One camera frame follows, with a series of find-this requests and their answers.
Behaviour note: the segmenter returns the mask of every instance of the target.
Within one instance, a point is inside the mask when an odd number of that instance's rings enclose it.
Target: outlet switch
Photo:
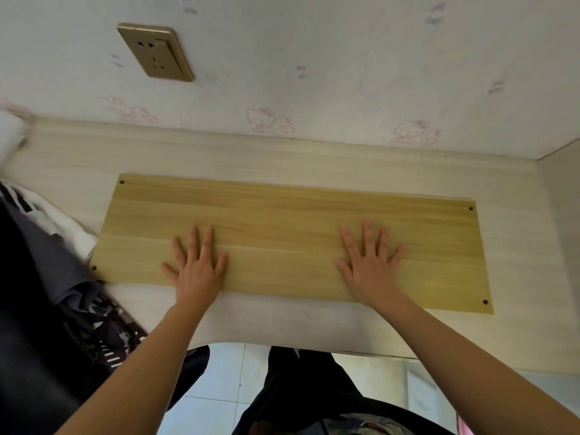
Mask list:
[[[173,29],[121,22],[117,30],[148,76],[193,81],[193,73]]]

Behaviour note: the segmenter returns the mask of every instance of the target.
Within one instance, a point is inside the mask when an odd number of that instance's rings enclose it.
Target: white cloth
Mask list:
[[[28,124],[11,112],[0,109],[0,166],[24,140]]]
[[[97,237],[84,231],[80,224],[60,209],[48,203],[43,197],[15,183],[1,180],[0,190],[6,199],[49,235],[59,235],[64,245],[78,259],[86,263],[97,244]]]

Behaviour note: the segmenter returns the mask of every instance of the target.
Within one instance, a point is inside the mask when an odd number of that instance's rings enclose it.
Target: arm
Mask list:
[[[364,223],[364,256],[348,230],[341,233],[352,268],[343,260],[336,264],[353,295],[400,334],[475,434],[580,433],[572,412],[397,289],[395,268],[404,249],[388,261],[386,228],[375,250],[371,225]]]
[[[175,285],[175,305],[57,435],[157,432],[178,380],[187,346],[221,288],[227,254],[220,256],[214,270],[212,240],[210,227],[199,259],[195,227],[187,256],[179,239],[173,240],[179,273],[165,263],[162,269]]]

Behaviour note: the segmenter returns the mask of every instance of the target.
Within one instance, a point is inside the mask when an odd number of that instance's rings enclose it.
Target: person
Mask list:
[[[364,223],[364,253],[348,230],[341,233],[351,263],[339,259],[336,265],[346,285],[401,335],[470,430],[477,435],[580,433],[572,412],[398,290],[395,270],[404,249],[389,258],[386,228],[377,246],[371,223]],[[58,435],[157,432],[187,346],[221,288],[228,255],[222,253],[214,267],[212,241],[211,227],[201,248],[192,228],[187,253],[173,240],[178,271],[165,263],[162,268],[175,285],[175,305]],[[328,353],[273,347],[264,389],[234,433],[449,432],[406,409],[363,397]]]

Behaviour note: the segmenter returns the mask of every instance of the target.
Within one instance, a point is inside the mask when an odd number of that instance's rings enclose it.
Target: yellow wooden plank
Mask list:
[[[120,175],[92,259],[99,278],[168,285],[170,239],[195,223],[228,250],[224,290],[352,301],[333,259],[339,228],[388,226],[408,253],[401,290],[425,308],[493,313],[475,202],[241,182]]]

